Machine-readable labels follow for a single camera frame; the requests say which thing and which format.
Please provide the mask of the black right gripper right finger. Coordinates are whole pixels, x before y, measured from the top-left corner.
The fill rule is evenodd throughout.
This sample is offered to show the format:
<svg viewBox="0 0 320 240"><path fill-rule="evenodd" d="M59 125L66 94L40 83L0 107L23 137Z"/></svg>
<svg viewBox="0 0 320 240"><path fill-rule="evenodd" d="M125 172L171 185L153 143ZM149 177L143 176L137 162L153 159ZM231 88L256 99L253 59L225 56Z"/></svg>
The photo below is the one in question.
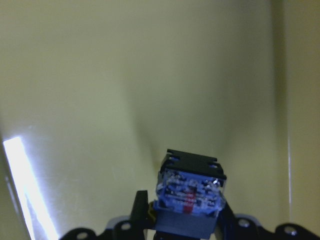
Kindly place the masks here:
<svg viewBox="0 0 320 240"><path fill-rule="evenodd" d="M218 214L217 219L217 239L218 240L239 240L239 225L234 212L228 202L222 211Z"/></svg>

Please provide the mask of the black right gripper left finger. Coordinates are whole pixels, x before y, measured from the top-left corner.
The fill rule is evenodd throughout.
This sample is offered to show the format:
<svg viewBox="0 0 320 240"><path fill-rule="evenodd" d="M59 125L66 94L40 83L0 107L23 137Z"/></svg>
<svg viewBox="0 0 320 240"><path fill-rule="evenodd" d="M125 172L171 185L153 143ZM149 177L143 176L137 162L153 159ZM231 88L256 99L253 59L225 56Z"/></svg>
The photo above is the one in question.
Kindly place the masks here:
<svg viewBox="0 0 320 240"><path fill-rule="evenodd" d="M148 217L148 191L138 190L130 213L130 224L134 240L145 240L150 226Z"/></svg>

